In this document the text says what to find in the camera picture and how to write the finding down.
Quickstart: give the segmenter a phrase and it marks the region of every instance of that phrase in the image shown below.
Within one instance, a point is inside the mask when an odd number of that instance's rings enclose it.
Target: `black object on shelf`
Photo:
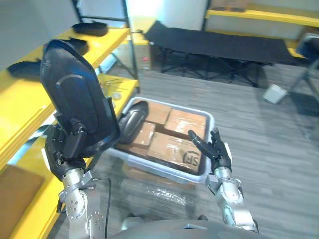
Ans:
[[[10,74],[16,78],[24,78],[28,80],[40,80],[40,65],[41,60],[37,61],[22,61],[15,63],[7,68]]]
[[[119,143],[130,144],[138,136],[143,122],[149,115],[149,104],[146,101],[140,101],[132,105],[128,112],[119,120],[121,136]]]
[[[62,39],[62,41],[70,43],[73,46],[73,48],[76,50],[76,52],[79,53],[81,56],[83,56],[85,53],[89,51],[89,45],[85,40],[80,40],[77,38],[70,37],[68,40]]]
[[[104,36],[108,32],[108,26],[102,22],[82,22],[72,26],[73,30],[79,34]]]

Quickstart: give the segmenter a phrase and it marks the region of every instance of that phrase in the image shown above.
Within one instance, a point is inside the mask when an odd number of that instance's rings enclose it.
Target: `metal pole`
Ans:
[[[125,18],[105,17],[105,16],[82,16],[82,18],[98,19],[98,20],[109,20],[109,21],[122,21],[122,22],[126,21]]]
[[[80,9],[77,7],[78,1],[77,0],[72,0],[72,3],[73,3],[73,7],[74,7],[74,10],[75,10],[76,16],[78,17],[79,22],[82,23],[83,20],[82,20],[82,16],[81,16],[81,13],[80,13]]]
[[[134,45],[133,45],[133,35],[132,35],[132,32],[131,32],[131,25],[130,25],[130,19],[129,19],[129,15],[128,15],[128,9],[127,9],[127,6],[126,6],[126,0],[122,0],[122,3],[123,3],[124,18],[126,20],[126,26],[127,26],[127,28],[130,29],[131,39],[128,40],[128,46],[129,46],[131,60],[132,60],[132,66],[133,66],[133,71],[134,71],[134,79],[138,80],[139,79],[138,68],[137,68],[137,65],[136,65],[136,58],[135,58]]]
[[[206,27],[206,22],[207,22],[206,15],[207,15],[207,11],[208,11],[208,9],[209,9],[209,6],[210,6],[210,0],[207,0],[205,12],[204,12],[203,24],[202,24],[202,26],[201,26],[201,30],[202,30],[202,31],[204,31],[204,30],[205,30],[205,27]]]

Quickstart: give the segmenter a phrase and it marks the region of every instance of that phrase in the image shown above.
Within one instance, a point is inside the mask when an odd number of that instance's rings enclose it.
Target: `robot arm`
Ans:
[[[225,224],[259,233],[257,223],[244,205],[241,181],[231,175],[231,159],[219,131],[211,132],[212,143],[204,142],[192,130],[188,132],[197,148],[211,159],[212,173],[206,186],[215,195]]]

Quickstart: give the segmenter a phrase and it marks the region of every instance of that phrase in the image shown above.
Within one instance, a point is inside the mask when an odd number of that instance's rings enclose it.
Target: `black cable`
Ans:
[[[111,180],[108,178],[109,181],[109,201],[108,201],[108,208],[106,210],[106,221],[105,221],[105,238],[107,238],[108,234],[108,221],[109,221],[109,213],[110,213],[110,205],[111,205]]]

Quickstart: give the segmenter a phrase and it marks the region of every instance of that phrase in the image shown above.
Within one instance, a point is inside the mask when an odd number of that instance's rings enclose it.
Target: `cardboard box on floor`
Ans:
[[[171,111],[171,106],[152,101],[147,101],[147,103],[149,104],[149,115],[147,116],[145,121],[155,123],[157,127],[164,125]]]
[[[116,144],[118,148],[125,152],[131,152],[138,156],[146,157],[149,145],[155,132],[155,124],[144,122],[140,133],[131,144]]]
[[[147,155],[181,171],[197,173],[201,152],[188,140],[155,132]]]
[[[162,133],[189,140],[188,131],[193,130],[204,138],[206,117],[179,110],[171,110]]]
[[[42,183],[43,178],[38,175],[6,166],[0,175],[0,238],[10,237]]]

